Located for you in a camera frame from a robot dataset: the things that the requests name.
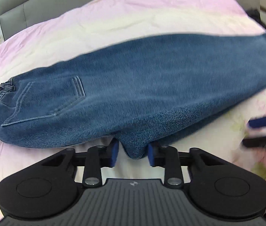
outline round black pad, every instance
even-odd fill
[[[237,177],[224,177],[215,182],[216,190],[226,196],[238,197],[249,192],[249,184]]]
[[[56,167],[24,169],[0,182],[1,211],[19,219],[53,216],[70,207],[77,196],[71,176]]]
[[[47,195],[52,187],[51,182],[43,178],[29,178],[17,185],[17,192],[26,198],[38,198]]]
[[[266,209],[266,181],[234,165],[206,166],[189,194],[200,209],[222,218],[249,218]]]

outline logo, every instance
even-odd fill
[[[130,185],[132,185],[134,187],[134,186],[138,185],[138,182],[133,181],[130,183]]]

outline jeans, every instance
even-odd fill
[[[114,136],[140,158],[265,87],[266,34],[147,37],[2,83],[0,140],[50,148]]]

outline back pocket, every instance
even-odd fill
[[[85,92],[78,76],[29,82],[14,113],[1,126],[62,114],[83,98]]]

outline bed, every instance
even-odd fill
[[[0,0],[0,23],[6,40],[0,46],[0,83],[33,68],[50,66],[133,38],[172,33],[232,36],[265,33],[235,0],[11,0],[10,4],[4,3],[5,0]],[[248,120],[265,114],[266,89],[197,132],[173,142],[172,146],[184,152],[197,146],[266,179],[266,149],[240,147]],[[104,137],[74,148],[76,152],[84,152],[91,146],[108,145],[110,140]],[[22,148],[0,141],[0,181],[62,149]],[[188,182],[187,170],[182,169]],[[83,167],[79,168],[76,181],[81,181],[83,171]],[[146,158],[130,159],[121,148],[116,167],[102,168],[103,181],[109,177],[163,180],[163,175],[163,168],[151,168]]]

